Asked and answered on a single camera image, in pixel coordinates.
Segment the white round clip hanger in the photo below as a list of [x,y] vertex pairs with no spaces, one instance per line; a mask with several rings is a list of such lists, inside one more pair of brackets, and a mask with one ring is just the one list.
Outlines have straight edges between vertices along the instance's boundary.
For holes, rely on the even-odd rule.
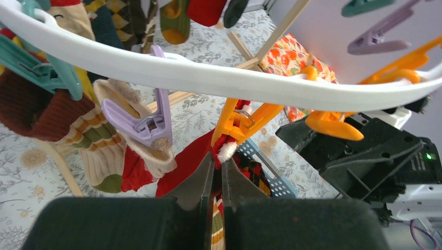
[[1,1],[1,22],[30,44],[69,64],[131,83],[325,111],[370,111],[413,102],[441,86],[441,66],[405,80],[373,85],[318,83],[239,68],[165,58],[107,46],[66,31],[42,10],[31,18],[18,1]]

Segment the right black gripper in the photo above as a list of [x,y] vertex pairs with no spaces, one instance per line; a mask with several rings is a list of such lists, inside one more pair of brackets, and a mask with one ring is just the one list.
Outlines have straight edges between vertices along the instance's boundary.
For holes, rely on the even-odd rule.
[[424,147],[407,131],[365,114],[346,118],[364,138],[350,141],[310,129],[305,120],[281,126],[276,135],[343,196],[367,199]]

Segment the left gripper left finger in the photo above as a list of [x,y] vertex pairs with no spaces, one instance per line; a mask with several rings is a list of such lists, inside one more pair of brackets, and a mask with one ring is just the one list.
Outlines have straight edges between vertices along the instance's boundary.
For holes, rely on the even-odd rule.
[[163,198],[171,198],[185,211],[213,210],[214,161],[212,154],[207,153],[197,169]]

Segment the striped beige brown sock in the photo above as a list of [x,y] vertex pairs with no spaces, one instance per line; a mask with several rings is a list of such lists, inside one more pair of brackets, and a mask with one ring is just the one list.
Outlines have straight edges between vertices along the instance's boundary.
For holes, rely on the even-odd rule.
[[67,90],[52,94],[5,70],[1,123],[19,135],[77,149],[84,175],[95,189],[121,191],[126,144],[86,95],[74,101]]

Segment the red santa sock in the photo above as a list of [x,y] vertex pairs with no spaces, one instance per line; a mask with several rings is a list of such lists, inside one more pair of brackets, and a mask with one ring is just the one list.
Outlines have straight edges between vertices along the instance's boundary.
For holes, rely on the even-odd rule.
[[[135,118],[151,115],[152,112],[141,101],[140,95],[127,82],[115,79],[98,79],[93,83],[97,99],[110,99]],[[120,189],[123,192],[137,191],[156,182],[166,173],[177,168],[175,156],[167,138],[155,141],[152,147],[130,138],[120,129],[116,130],[125,140],[126,152]]]

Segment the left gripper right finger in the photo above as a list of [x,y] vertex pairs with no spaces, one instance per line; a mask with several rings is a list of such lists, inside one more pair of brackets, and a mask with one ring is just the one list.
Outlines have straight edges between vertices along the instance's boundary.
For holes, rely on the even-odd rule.
[[248,200],[270,200],[270,197],[256,187],[238,169],[233,158],[222,163],[223,210],[236,211],[238,205]]

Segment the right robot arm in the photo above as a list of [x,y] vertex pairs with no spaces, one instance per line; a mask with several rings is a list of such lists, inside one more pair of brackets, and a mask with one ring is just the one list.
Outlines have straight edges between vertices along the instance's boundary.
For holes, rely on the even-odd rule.
[[306,160],[343,198],[368,203],[384,224],[441,216],[441,161],[426,137],[365,114],[346,122],[360,141],[317,133],[304,120],[281,126],[276,135]]

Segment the red bunny sock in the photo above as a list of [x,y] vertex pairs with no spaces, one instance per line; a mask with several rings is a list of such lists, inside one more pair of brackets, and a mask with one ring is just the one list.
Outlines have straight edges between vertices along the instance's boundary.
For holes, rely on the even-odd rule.
[[214,129],[190,143],[176,157],[177,168],[166,173],[157,183],[155,197],[160,198],[182,183],[197,169],[198,165],[207,153],[211,153],[214,161],[214,169],[217,170],[231,158],[238,148],[238,142],[223,135],[211,145]]

